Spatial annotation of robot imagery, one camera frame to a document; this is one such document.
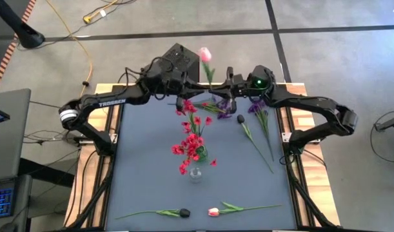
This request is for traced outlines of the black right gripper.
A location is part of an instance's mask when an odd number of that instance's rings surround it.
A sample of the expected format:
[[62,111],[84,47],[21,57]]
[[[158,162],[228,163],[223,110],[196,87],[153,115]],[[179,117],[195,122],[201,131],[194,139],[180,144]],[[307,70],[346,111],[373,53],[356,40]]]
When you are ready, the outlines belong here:
[[[237,103],[232,91],[235,87],[233,81],[233,67],[226,69],[225,81],[212,88],[212,95],[220,99],[215,102],[217,113],[235,113],[237,111]],[[263,65],[257,65],[245,80],[242,80],[241,90],[247,96],[264,96],[269,95],[275,86],[274,73]]]

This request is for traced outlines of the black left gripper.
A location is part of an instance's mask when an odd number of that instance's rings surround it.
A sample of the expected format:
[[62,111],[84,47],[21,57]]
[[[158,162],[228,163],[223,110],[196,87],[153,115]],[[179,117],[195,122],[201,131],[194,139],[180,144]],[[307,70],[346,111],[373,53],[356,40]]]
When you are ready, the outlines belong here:
[[[171,64],[164,63],[149,65],[141,74],[141,81],[153,95],[177,95],[182,99],[190,99],[198,95],[199,90],[210,88],[210,86],[197,82],[184,82],[185,78],[186,72],[181,71]],[[182,87],[191,90],[180,92]]]

